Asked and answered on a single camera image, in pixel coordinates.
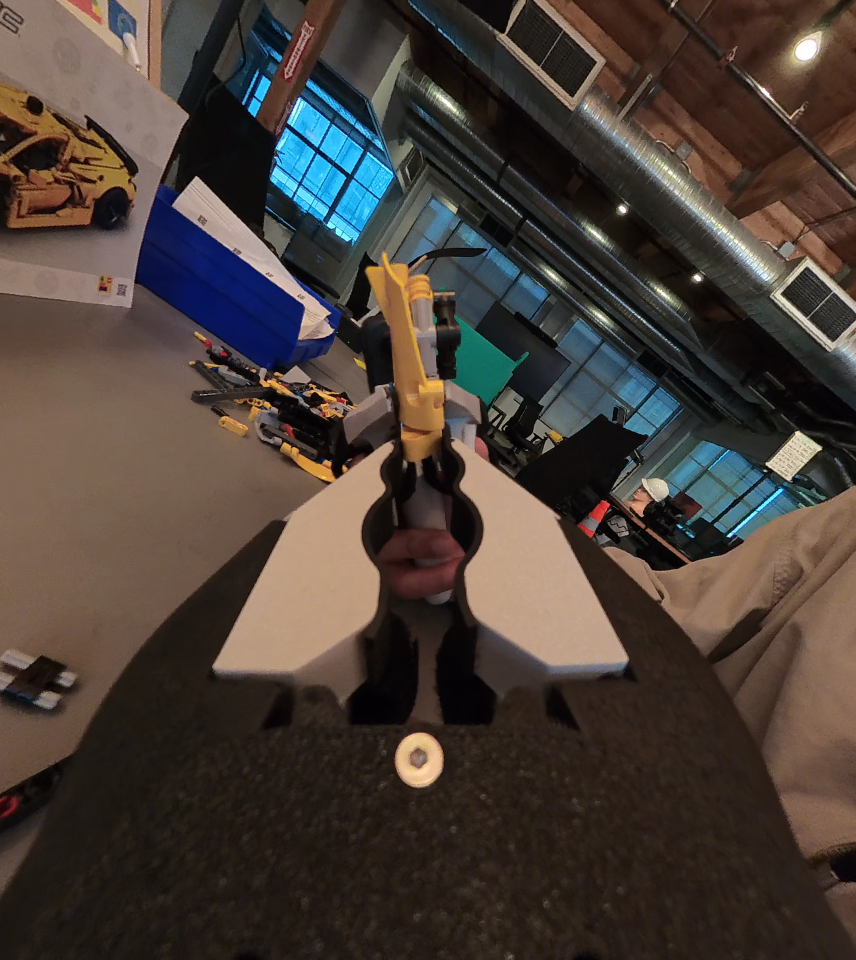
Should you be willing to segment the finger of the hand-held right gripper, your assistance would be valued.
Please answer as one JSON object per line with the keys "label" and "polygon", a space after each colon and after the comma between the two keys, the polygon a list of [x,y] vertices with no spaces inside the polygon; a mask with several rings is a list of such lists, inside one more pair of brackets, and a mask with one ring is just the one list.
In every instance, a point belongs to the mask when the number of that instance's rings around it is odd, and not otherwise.
{"label": "finger of the hand-held right gripper", "polygon": [[400,440],[400,420],[394,389],[374,389],[342,420],[343,446],[351,451],[377,450]]}
{"label": "finger of the hand-held right gripper", "polygon": [[483,424],[481,400],[453,381],[443,381],[444,419],[453,440],[475,447],[478,429]]}

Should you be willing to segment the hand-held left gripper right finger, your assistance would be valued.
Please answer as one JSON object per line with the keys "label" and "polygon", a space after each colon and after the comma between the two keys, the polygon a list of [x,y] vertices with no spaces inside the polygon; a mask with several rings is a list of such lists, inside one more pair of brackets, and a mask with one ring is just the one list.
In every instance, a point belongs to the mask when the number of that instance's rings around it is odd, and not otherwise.
{"label": "hand-held left gripper right finger", "polygon": [[462,441],[445,438],[441,460],[468,677],[503,698],[622,675],[629,655],[575,551],[591,542]]}

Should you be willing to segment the yellow black toy brick assembly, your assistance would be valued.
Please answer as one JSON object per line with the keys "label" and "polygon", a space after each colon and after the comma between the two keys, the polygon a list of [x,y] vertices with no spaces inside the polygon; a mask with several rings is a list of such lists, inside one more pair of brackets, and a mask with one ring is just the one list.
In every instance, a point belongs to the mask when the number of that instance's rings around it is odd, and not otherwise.
{"label": "yellow black toy brick assembly", "polygon": [[439,454],[448,429],[444,381],[457,375],[461,342],[456,295],[434,292],[425,273],[391,262],[386,253],[365,275],[378,306],[368,325],[375,355],[387,351],[403,454],[418,464]]}

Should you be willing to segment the person's right forearm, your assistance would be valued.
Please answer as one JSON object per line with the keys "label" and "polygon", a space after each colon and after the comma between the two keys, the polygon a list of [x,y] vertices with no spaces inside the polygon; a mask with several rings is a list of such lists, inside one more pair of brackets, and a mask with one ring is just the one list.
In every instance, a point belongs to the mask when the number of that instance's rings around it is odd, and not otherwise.
{"label": "person's right forearm", "polygon": [[856,632],[856,486],[817,506],[768,523],[732,551],[654,570],[617,548],[604,548],[719,664],[750,641],[792,621],[819,635]]}

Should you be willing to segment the black head desk lamp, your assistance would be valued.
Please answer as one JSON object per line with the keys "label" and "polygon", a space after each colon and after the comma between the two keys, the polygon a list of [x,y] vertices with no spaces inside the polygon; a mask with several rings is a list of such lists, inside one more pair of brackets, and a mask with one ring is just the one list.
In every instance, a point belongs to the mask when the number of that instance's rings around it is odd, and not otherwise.
{"label": "black head desk lamp", "polygon": [[438,259],[471,259],[479,258],[488,252],[484,246],[446,246],[429,250],[408,263],[410,272],[416,272],[425,264]]}

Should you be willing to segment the person's right hand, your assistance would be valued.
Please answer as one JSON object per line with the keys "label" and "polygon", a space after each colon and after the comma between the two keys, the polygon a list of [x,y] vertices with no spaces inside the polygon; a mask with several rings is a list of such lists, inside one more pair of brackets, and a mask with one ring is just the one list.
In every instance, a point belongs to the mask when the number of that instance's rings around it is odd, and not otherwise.
{"label": "person's right hand", "polygon": [[400,529],[378,553],[389,590],[405,601],[450,594],[465,558],[464,549],[446,530]]}

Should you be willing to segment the green felt bin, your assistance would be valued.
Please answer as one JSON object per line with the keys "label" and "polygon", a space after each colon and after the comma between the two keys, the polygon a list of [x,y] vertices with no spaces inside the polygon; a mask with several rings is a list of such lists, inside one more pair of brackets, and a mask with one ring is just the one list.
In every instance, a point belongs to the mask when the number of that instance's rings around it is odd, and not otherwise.
{"label": "green felt bin", "polygon": [[512,359],[500,348],[456,317],[460,343],[456,351],[457,375],[453,382],[462,390],[477,397],[485,409],[502,394],[515,370],[528,358],[523,352]]}

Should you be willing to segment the pile of yellow black bricks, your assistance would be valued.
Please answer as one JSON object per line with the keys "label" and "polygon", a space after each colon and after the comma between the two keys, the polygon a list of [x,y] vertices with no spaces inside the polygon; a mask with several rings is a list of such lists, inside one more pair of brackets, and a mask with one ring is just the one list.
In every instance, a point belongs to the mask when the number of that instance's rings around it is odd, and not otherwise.
{"label": "pile of yellow black bricks", "polygon": [[332,483],[354,457],[342,426],[354,405],[343,392],[313,381],[297,367],[256,367],[226,346],[195,331],[206,359],[190,367],[206,383],[191,394],[233,435],[253,436],[294,462],[303,472]]}

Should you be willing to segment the blue plastic bin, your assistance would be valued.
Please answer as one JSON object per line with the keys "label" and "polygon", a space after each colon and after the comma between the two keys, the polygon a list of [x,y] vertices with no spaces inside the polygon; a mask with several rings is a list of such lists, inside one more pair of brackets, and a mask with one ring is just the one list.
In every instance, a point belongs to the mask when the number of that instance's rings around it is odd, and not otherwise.
{"label": "blue plastic bin", "polygon": [[281,369],[329,352],[336,334],[299,338],[302,306],[173,207],[159,185],[135,281],[259,367]]}

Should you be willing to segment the white paper sheets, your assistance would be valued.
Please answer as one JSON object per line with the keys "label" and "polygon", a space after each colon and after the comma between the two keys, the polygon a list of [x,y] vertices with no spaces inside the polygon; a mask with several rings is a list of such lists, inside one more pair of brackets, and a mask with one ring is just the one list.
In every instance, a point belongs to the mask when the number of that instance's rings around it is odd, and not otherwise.
{"label": "white paper sheets", "polygon": [[299,338],[319,340],[335,333],[330,309],[305,290],[267,244],[246,226],[198,176],[178,194],[173,209],[243,260],[302,306]]}

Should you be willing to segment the black panel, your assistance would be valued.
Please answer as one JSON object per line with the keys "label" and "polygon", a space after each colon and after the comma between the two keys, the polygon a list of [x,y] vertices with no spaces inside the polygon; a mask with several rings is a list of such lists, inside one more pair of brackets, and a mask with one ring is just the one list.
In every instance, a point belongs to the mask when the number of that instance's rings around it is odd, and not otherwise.
{"label": "black panel", "polygon": [[180,138],[173,189],[181,192],[201,179],[263,238],[276,146],[276,135],[212,76]]}

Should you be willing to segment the white ceiling vent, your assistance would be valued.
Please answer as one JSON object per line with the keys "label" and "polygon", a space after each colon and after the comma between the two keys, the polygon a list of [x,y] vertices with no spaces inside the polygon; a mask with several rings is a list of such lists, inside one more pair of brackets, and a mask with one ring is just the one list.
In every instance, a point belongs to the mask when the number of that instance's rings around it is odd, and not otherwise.
{"label": "white ceiling vent", "polygon": [[856,301],[810,257],[789,266],[770,298],[828,352],[856,339]]}
{"label": "white ceiling vent", "polygon": [[515,2],[498,40],[570,112],[607,65],[606,57],[548,2]]}

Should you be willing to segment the group of black pinned beams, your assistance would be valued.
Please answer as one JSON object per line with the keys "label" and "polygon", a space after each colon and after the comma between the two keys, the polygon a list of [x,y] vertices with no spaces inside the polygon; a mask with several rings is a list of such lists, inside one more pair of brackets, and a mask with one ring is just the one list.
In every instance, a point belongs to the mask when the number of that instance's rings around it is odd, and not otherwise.
{"label": "group of black pinned beams", "polygon": [[70,753],[0,793],[0,836],[50,803],[73,759]]}

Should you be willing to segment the toy car instruction booklet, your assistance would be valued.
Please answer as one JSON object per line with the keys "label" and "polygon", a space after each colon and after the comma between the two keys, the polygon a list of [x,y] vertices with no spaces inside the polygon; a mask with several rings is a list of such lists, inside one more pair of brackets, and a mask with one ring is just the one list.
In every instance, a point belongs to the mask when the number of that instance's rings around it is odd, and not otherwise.
{"label": "toy car instruction booklet", "polygon": [[129,308],[186,113],[61,1],[0,1],[0,294]]}

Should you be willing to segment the silver ventilation duct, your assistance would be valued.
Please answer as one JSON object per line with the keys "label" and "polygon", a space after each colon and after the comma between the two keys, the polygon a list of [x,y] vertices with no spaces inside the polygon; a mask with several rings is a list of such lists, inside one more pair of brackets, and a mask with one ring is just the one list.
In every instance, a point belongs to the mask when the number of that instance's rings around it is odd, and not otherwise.
{"label": "silver ventilation duct", "polygon": [[[464,151],[556,236],[564,236],[678,351],[697,358],[731,388],[766,402],[763,393],[749,387],[748,361],[722,351],[722,337],[734,331],[733,323],[709,321],[600,226],[519,172],[470,114],[419,68],[406,64],[396,90],[424,119],[425,134],[440,134],[443,146]],[[856,414],[856,339],[827,351],[771,299],[793,260],[738,222],[640,127],[611,118],[604,102],[588,98],[575,110],[572,141],[575,158],[590,173],[746,314],[748,345],[760,351],[766,370],[788,354]]]}

